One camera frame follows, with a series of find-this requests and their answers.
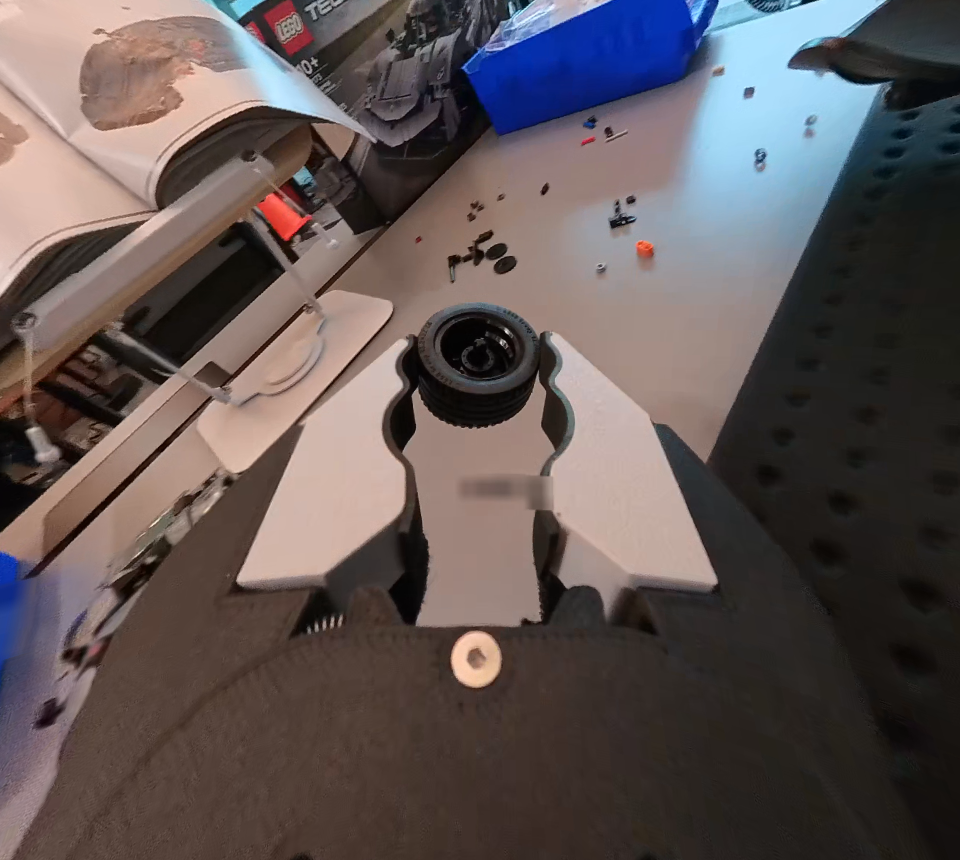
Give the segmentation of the dark toy axle assembly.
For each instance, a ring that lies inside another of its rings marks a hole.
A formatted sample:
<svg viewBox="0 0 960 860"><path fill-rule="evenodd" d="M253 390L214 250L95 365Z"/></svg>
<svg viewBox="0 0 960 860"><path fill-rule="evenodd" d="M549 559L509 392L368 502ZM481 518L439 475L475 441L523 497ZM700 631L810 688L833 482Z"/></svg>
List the dark toy axle assembly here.
<svg viewBox="0 0 960 860"><path fill-rule="evenodd" d="M455 282L457 271L461 267L476 266L483 261L486 256L484 248L493 237L494 231L486 230L479 234L464 252L453 253L447 256L446 264L450 283Z"/></svg>

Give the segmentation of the white book stand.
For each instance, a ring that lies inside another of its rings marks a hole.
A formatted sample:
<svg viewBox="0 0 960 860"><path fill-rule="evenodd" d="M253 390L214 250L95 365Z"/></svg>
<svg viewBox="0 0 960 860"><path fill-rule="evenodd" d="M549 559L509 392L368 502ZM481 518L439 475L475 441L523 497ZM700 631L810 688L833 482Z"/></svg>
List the white book stand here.
<svg viewBox="0 0 960 860"><path fill-rule="evenodd" d="M342 290L316 295L273 237L264 216L249 210L247 222L282 267L279 285L294 289L299 308L292 322L233 379L214 385L176 363L115 323L107 306L139 280L159 274L165 262L186 254L202 234L212 233L217 213L237 213L239 196L255 194L258 182L272 184L271 167L260 154L245 152L215 170L192 191L160 210L114 247L16 312L10 328L25 354L22 378L29 391L42 353L66 346L74 334L94 326L117 337L167 374L199 389L209 400L198 433L220 467L238 475L293 427L387 324L390 301Z"/></svg>

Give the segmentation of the black toy wheel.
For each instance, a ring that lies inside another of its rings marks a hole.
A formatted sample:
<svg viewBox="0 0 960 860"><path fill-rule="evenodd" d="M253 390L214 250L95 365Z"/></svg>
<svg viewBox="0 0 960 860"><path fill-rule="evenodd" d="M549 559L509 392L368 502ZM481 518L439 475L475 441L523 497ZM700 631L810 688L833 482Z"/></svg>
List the black toy wheel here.
<svg viewBox="0 0 960 860"><path fill-rule="evenodd" d="M417 388L439 421L481 429L510 421L539 375L541 339L515 312L464 303L433 314L416 337Z"/></svg>

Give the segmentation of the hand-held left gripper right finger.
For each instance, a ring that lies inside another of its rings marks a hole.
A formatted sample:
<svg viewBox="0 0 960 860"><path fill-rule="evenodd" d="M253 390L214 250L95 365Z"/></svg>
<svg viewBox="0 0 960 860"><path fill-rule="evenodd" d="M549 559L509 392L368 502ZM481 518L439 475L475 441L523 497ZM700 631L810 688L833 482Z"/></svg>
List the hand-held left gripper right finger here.
<svg viewBox="0 0 960 860"><path fill-rule="evenodd" d="M718 578L649 413L559 333L541 335L533 553L541 607L592 588L614 620L638 590L707 595Z"/></svg>

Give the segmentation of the open instruction book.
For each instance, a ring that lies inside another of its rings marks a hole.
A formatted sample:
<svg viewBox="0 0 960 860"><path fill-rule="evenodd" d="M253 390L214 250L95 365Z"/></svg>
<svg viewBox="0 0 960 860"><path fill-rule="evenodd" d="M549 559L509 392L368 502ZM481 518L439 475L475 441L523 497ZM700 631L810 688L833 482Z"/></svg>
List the open instruction book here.
<svg viewBox="0 0 960 860"><path fill-rule="evenodd" d="M204 0L2 0L1 87L7 305L301 126L373 140Z"/></svg>

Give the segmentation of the black toy set box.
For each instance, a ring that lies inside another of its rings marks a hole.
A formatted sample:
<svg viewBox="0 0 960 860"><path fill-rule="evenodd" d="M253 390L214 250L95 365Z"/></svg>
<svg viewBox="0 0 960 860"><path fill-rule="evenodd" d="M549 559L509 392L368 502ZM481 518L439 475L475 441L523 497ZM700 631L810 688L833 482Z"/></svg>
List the black toy set box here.
<svg viewBox="0 0 960 860"><path fill-rule="evenodd" d="M505 0L266 0L240 24L366 132L336 152L317 124L307 162L360 233L401 217L486 131L464 68L507 17Z"/></svg>

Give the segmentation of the scattered tiny toy pieces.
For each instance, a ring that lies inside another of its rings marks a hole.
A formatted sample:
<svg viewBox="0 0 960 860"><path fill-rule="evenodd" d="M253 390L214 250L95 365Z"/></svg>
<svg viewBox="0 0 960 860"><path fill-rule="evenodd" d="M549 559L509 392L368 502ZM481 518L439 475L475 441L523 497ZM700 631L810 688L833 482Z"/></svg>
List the scattered tiny toy pieces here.
<svg viewBox="0 0 960 860"><path fill-rule="evenodd" d="M732 64L520 131L488 130L464 160L469 200L566 213L704 187L718 196L773 166L783 136L810 139L809 115L777 109L774 89Z"/></svg>

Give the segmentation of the orange plastic cone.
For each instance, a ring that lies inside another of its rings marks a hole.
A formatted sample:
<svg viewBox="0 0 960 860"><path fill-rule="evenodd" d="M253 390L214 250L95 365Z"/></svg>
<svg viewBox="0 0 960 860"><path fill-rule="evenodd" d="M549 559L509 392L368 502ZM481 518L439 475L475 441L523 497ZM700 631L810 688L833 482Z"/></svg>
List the orange plastic cone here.
<svg viewBox="0 0 960 860"><path fill-rule="evenodd" d="M272 192L256 206L271 231L285 244L290 244L301 231L313 222L313 216L304 212L285 194Z"/></svg>

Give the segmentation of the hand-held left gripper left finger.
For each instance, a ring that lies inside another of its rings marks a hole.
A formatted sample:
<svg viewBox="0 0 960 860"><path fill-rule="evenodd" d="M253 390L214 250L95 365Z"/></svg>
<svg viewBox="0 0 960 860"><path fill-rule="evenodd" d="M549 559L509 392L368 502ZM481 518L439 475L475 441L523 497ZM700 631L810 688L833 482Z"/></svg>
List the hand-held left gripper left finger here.
<svg viewBox="0 0 960 860"><path fill-rule="evenodd" d="M384 590L415 624L429 550L412 463L419 357L396 341L309 414L236 578L242 590L320 590L345 613Z"/></svg>

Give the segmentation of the blue plastic bin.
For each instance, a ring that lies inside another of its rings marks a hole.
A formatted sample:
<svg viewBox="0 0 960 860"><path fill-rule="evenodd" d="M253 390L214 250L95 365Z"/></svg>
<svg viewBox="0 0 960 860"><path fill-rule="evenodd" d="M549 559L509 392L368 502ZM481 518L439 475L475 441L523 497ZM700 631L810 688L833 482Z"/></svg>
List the blue plastic bin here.
<svg viewBox="0 0 960 860"><path fill-rule="evenodd" d="M463 72L499 135L682 79L719 0L614 0Z"/></svg>

